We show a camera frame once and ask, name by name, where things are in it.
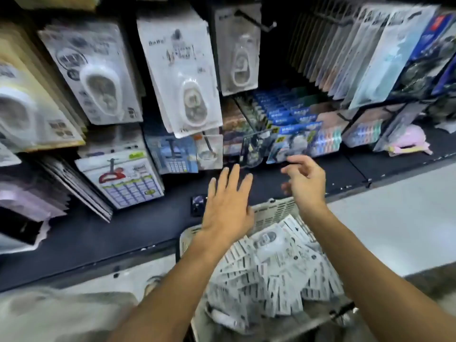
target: pile of packages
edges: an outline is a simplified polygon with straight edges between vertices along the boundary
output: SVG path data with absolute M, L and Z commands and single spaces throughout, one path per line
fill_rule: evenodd
M 288 215 L 237 241 L 219 262 L 206 289 L 206 312 L 241 334 L 262 317 L 304 310 L 304 300 L 343 294 L 339 277 L 311 232 Z

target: person's left hand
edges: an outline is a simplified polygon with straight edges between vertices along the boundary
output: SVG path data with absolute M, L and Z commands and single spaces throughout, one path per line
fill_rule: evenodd
M 222 170 L 217 189 L 215 178 L 209 183 L 202 230 L 214 232 L 217 240 L 230 247 L 253 227 L 254 212 L 247 206 L 253 175 L 247 174 L 238 189 L 239 164 L 233 166 L 229 178 L 228 173 L 228 168 Z

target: shelf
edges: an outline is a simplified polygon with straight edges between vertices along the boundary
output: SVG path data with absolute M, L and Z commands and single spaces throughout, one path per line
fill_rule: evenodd
M 402 174 L 456 154 L 456 133 L 449 134 L 447 131 L 429 125 L 420 124 L 420 126 L 426 133 L 426 141 L 430 143 L 433 155 L 417 152 L 390 157 L 386 151 L 372 152 L 368 146 L 344 148 L 342 151 L 368 182 Z
M 340 153 L 317 158 L 327 172 L 327 196 L 362 185 L 364 177 Z M 254 174 L 249 204 L 269 198 L 284 198 L 280 184 L 288 178 L 282 165 L 262 164 L 248 170 Z M 51 220 L 49 236 L 36 251 L 0 256 L 0 292 L 41 280 L 51 283 L 55 276 L 85 267 L 134 257 L 141 249 L 160 249 L 175 244 L 181 232 L 201 222 L 190 217 L 190 198 L 205 194 L 209 180 L 218 171 L 165 175 L 165 196 L 114 213 L 104 222 L 73 199 L 69 215 Z

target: forearm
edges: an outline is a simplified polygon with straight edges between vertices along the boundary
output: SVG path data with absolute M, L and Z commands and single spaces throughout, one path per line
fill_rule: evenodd
M 329 209 L 305 219 L 379 341 L 456 340 L 454 317 L 380 262 Z
M 182 341 L 214 268 L 230 245 L 195 235 L 182 259 L 143 299 L 109 342 Z

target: pink tape dispenser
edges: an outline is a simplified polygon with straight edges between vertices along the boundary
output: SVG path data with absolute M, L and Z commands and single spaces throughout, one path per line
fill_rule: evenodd
M 430 144 L 426 143 L 426 134 L 420 126 L 407 126 L 405 133 L 395 142 L 386 147 L 390 156 L 409 154 L 423 151 L 428 155 L 433 152 L 429 149 Z

